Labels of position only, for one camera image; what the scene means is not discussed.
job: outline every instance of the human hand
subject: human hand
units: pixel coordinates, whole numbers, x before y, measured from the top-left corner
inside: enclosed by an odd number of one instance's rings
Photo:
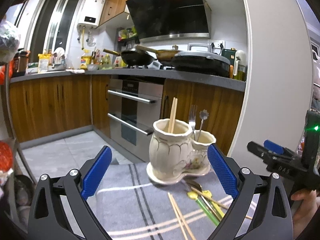
[[[315,190],[299,190],[292,194],[291,199],[294,201],[303,200],[292,218],[293,239],[295,239],[311,221],[319,207],[319,203],[317,201],[317,192]]]

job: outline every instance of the chopsticks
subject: chopsticks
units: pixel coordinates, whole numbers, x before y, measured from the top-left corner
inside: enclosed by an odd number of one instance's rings
[[[195,238],[195,236],[193,235],[190,227],[188,226],[188,223],[187,223],[186,220],[184,219],[184,216],[183,216],[183,214],[181,213],[181,210],[179,209],[179,207],[178,207],[175,199],[173,198],[173,196],[172,196],[169,192],[168,192],[168,196],[169,196],[169,199],[170,199],[170,202],[171,202],[173,211],[174,211],[174,213],[176,214],[176,217],[177,217],[178,222],[179,222],[179,224],[180,224],[180,227],[181,227],[181,230],[182,230],[182,233],[183,233],[183,236],[184,236],[185,240],[188,240],[188,238],[187,238],[186,232],[185,232],[184,229],[183,229],[183,226],[182,226],[182,223],[181,223],[181,221],[180,221],[180,218],[181,218],[184,226],[186,227],[189,235],[191,236],[191,239],[192,239],[192,240],[196,240],[196,238]]]
[[[176,120],[176,113],[177,113],[177,103],[178,103],[178,99],[173,98],[171,112],[170,112],[168,133],[173,133],[174,122]]]
[[[192,189],[192,191],[196,192],[198,195],[204,196],[206,199],[212,201],[213,203],[216,203],[218,206],[220,206],[220,207],[222,207],[222,208],[224,208],[224,209],[226,209],[226,210],[229,209],[229,208],[228,208],[227,206],[225,206],[224,204],[221,204],[220,202],[215,201],[213,198],[210,198],[210,197],[206,196],[205,194],[203,194],[201,191],[197,190],[196,188],[191,187],[191,189]],[[252,220],[252,217],[249,217],[249,216],[245,216],[245,218]]]

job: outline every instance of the ceramic saucer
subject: ceramic saucer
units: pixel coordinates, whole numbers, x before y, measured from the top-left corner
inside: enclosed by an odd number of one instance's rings
[[[149,178],[157,183],[157,184],[161,184],[161,185],[173,185],[173,184],[176,184],[178,183],[180,180],[182,180],[185,176],[195,176],[195,177],[198,177],[198,176],[203,176],[203,175],[206,175],[209,171],[210,171],[210,164],[203,168],[202,170],[198,171],[197,173],[191,173],[191,172],[183,172],[182,174],[180,174],[180,176],[178,176],[177,178],[174,178],[174,179],[168,179],[168,180],[161,180],[161,179],[158,179],[154,174],[153,174],[153,170],[152,170],[152,165],[151,163],[148,163],[147,165],[147,174],[149,176]]]

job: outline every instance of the electrical outlet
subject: electrical outlet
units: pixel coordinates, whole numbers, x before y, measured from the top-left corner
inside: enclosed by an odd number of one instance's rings
[[[220,44],[222,43],[223,47],[226,48],[226,42],[222,40],[209,40],[209,44],[213,43],[215,49],[220,49]]]

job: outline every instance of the range hood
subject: range hood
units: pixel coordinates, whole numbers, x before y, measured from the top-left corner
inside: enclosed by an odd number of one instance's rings
[[[140,41],[209,38],[211,10],[204,0],[127,0]]]

